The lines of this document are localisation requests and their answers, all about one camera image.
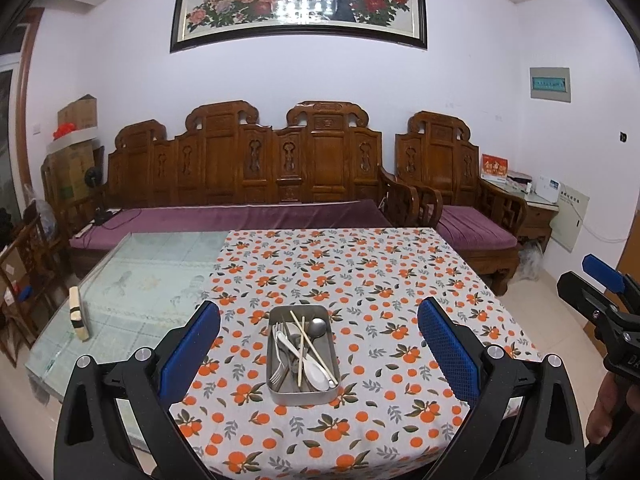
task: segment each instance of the metal tray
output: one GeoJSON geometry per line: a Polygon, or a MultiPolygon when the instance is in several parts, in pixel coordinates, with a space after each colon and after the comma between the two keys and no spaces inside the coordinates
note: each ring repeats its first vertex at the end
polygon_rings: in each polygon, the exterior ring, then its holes
{"type": "MultiPolygon", "coordinates": [[[[309,355],[313,355],[313,352],[308,349],[309,355]]],[[[274,402],[281,406],[307,406],[310,404],[327,404],[335,399],[338,395],[338,387],[340,381],[340,370],[338,369],[338,359],[335,357],[334,348],[334,333],[331,330],[331,320],[329,313],[324,306],[319,304],[293,304],[293,305],[279,305],[272,308],[269,311],[269,342],[267,344],[267,387],[269,393],[274,402]],[[276,359],[274,350],[274,341],[271,336],[271,327],[277,323],[293,323],[291,314],[292,310],[299,321],[302,321],[302,316],[305,316],[305,321],[311,320],[314,317],[319,317],[324,320],[327,326],[326,334],[318,339],[314,340],[314,347],[318,350],[318,353],[331,368],[331,372],[338,380],[338,385],[335,388],[331,388],[325,392],[311,391],[305,380],[302,381],[302,390],[298,391],[297,383],[294,380],[294,376],[291,371],[287,374],[280,391],[276,392],[271,389],[271,383],[269,378],[278,367],[278,360],[276,359]]]]}

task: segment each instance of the purple cushion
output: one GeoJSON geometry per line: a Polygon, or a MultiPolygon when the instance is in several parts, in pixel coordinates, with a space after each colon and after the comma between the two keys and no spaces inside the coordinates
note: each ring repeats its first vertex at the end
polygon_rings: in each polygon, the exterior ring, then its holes
{"type": "Polygon", "coordinates": [[[510,249],[516,237],[496,225],[478,210],[461,205],[446,205],[436,231],[456,251],[510,249]]]}
{"type": "Polygon", "coordinates": [[[128,233],[211,232],[242,229],[391,227],[373,200],[319,204],[229,205],[129,209],[70,244],[113,249],[128,233]]]}

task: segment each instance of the orange fruit pattern tablecloth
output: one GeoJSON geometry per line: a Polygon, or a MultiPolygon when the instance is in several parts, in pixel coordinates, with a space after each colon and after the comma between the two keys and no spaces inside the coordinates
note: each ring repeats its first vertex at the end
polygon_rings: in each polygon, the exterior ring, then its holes
{"type": "Polygon", "coordinates": [[[389,478],[436,460],[468,406],[418,332],[434,296],[512,356],[535,346],[432,229],[230,232],[212,268],[220,335],[171,413],[214,472],[257,480],[389,478]],[[268,315],[278,304],[330,313],[342,382],[329,404],[276,405],[266,384],[268,315]]]}

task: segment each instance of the plastic bag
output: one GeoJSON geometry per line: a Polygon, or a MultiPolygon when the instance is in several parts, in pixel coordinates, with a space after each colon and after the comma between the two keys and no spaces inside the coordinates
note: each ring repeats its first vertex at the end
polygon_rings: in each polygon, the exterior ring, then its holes
{"type": "Polygon", "coordinates": [[[40,222],[42,224],[42,229],[44,230],[44,235],[47,237],[47,240],[52,240],[58,230],[58,223],[56,222],[56,215],[53,213],[53,208],[46,200],[38,198],[36,193],[33,191],[33,187],[29,184],[24,185],[24,200],[27,203],[27,208],[31,203],[35,202],[36,211],[40,215],[40,222]]]}
{"type": "Polygon", "coordinates": [[[540,270],[542,270],[543,254],[540,243],[536,240],[526,242],[519,255],[520,265],[511,281],[532,280],[536,282],[540,276],[540,270]]]}

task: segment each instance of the black picture frame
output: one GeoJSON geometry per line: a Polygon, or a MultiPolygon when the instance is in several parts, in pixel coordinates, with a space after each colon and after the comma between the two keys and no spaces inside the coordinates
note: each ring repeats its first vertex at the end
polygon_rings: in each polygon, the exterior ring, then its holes
{"type": "Polygon", "coordinates": [[[384,30],[372,30],[345,25],[265,25],[264,27],[242,28],[216,32],[206,36],[180,40],[180,22],[182,21],[182,1],[175,0],[174,21],[171,31],[171,53],[187,50],[205,44],[218,43],[220,41],[238,40],[240,38],[256,38],[259,36],[276,36],[281,34],[330,34],[334,36],[351,36],[366,38],[368,40],[389,41],[427,49],[427,8],[426,0],[418,1],[418,26],[420,33],[417,38],[386,32],[384,30]]]}

